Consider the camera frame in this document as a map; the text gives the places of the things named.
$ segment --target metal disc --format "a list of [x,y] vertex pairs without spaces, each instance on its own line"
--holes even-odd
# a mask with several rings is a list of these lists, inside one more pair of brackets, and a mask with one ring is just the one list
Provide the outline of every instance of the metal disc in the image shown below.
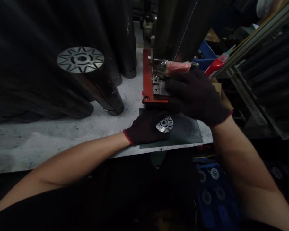
[[104,63],[103,54],[90,47],[73,47],[58,55],[58,65],[72,73],[86,73],[98,69]]
[[224,200],[226,197],[226,193],[222,187],[217,187],[216,195],[220,200]]
[[272,168],[272,173],[277,179],[281,180],[283,178],[282,172],[277,167]]
[[211,176],[215,180],[217,180],[219,178],[219,172],[216,168],[211,169]]
[[170,116],[165,117],[156,125],[156,129],[164,133],[171,131],[172,128],[173,128],[173,120]]
[[212,202],[212,196],[208,191],[203,191],[202,193],[202,201],[206,205],[210,205]]
[[200,175],[200,182],[204,183],[206,181],[206,174],[204,173],[204,171],[199,171],[199,175]]

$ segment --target hand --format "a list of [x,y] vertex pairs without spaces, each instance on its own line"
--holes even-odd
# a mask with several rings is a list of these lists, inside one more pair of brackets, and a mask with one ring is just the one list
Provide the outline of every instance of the hand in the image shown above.
[[160,132],[155,126],[168,115],[168,112],[158,110],[146,111],[133,121],[130,128],[124,129],[123,133],[131,145],[166,140],[168,137],[167,133]]
[[169,103],[174,108],[208,126],[216,126],[230,115],[209,78],[199,70],[176,74],[165,86],[173,96]]

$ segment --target red glove cuff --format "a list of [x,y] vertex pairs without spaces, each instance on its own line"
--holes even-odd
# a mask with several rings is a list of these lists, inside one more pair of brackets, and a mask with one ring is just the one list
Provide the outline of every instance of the red glove cuff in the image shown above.
[[134,145],[133,142],[131,141],[131,139],[128,137],[128,135],[126,134],[125,129],[123,129],[123,133],[125,135],[125,137],[128,139],[128,141],[131,143],[131,145]]

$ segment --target cardboard box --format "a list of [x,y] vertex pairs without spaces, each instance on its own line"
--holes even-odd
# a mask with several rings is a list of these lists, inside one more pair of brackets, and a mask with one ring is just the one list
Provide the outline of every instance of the cardboard box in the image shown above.
[[227,98],[225,92],[222,89],[222,84],[219,83],[215,77],[212,77],[210,79],[210,82],[215,86],[216,91],[220,94],[223,105],[226,108],[233,110],[233,106],[231,105],[229,99]]

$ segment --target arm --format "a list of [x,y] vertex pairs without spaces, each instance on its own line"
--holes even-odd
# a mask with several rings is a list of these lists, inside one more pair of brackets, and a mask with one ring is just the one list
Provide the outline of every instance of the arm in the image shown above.
[[119,133],[78,144],[53,156],[27,174],[7,193],[0,201],[0,211],[28,197],[76,182],[129,145],[125,135]]
[[210,126],[235,189],[254,220],[289,230],[289,205],[257,151],[234,122],[208,77],[202,72],[182,73],[166,82],[173,107]]
[[232,116],[211,131],[215,150],[222,157],[247,215],[281,230],[289,230],[289,205]]
[[145,112],[122,133],[87,141],[53,156],[27,174],[5,195],[0,201],[0,211],[28,197],[75,183],[131,144],[166,139],[167,135],[159,132],[155,126],[167,115],[167,112],[157,110]]

